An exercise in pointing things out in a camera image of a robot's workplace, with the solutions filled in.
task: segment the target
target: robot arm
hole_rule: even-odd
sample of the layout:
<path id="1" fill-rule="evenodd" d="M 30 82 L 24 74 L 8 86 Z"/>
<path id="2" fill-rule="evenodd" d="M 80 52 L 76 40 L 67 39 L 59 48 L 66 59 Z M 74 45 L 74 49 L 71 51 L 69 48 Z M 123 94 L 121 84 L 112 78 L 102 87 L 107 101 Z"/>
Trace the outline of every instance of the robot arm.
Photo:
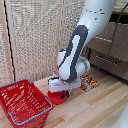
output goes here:
<path id="1" fill-rule="evenodd" d="M 81 18 L 68 47 L 58 53 L 58 72 L 65 82 L 72 83 L 89 70 L 89 62 L 80 56 L 81 52 L 92 38 L 104 30 L 116 2 L 117 0 L 85 0 Z"/>

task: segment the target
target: red plastic basket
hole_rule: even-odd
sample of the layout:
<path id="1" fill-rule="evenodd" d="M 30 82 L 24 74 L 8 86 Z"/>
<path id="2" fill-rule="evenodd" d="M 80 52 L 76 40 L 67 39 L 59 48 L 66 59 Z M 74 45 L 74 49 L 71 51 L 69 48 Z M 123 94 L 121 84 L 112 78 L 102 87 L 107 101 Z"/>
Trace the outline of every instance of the red plastic basket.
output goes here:
<path id="1" fill-rule="evenodd" d="M 0 87 L 0 103 L 14 128 L 44 126 L 52 103 L 29 80 Z"/>

